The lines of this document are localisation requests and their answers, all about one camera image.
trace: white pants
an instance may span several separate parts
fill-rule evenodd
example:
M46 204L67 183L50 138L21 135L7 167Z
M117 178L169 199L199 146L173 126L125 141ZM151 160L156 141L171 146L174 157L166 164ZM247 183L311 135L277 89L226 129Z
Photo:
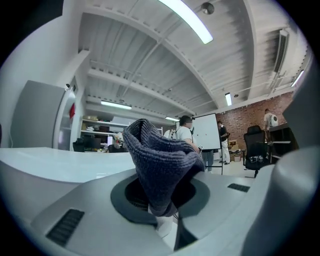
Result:
M205 166L213 166L214 164L214 152L202 152L202 159L204 161ZM208 167L208 172L211 172L212 167Z
M222 145L222 161L226 163L230 163L230 155L229 155L229 149L228 149L228 140L221 142Z

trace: floor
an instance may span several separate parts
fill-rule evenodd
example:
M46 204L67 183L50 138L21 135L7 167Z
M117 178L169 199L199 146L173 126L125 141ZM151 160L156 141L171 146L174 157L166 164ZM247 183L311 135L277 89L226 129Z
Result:
M214 166L221 166L219 160L213 161ZM221 167L213 167L211 173L212 174L221 174ZM230 162L230 164L223 165L222 175L235 176L235 177L254 177L254 170L245 170L243 166L243 162Z

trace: black vent grille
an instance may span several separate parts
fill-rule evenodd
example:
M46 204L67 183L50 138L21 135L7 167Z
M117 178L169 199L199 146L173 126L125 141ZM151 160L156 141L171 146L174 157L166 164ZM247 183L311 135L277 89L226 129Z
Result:
M228 188L233 189L233 190L239 190L242 192L248 192L250 187L249 186L244 186L244 185L240 185L240 184L236 184L236 183L232 183L228 186Z
M284 57L287 49L287 40L288 40L287 36L280 34L278 54L277 54L275 66L274 66L274 72L276 73L279 72L284 62Z
M68 210L46 237L62 247L66 246L84 214L80 210Z

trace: black slot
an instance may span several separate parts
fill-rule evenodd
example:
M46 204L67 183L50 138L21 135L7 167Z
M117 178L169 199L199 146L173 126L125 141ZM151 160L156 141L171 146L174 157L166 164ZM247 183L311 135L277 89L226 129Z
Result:
M66 246L84 214L85 213L80 210L68 210L49 231L46 237L62 247Z
M240 184L236 184L236 183L232 183L228 186L228 188L233 189L233 190L239 190L242 192L248 192L250 187L249 186L244 186L244 185L240 185Z

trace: white ceiling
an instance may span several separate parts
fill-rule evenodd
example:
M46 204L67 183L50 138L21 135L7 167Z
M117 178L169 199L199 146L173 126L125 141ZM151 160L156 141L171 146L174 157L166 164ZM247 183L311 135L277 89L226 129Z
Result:
M199 115L270 93L279 30L295 27L297 49L282 86L300 70L307 42L271 0L184 0L213 36L196 33L158 0L87 0L79 51L91 51L86 94L150 116Z

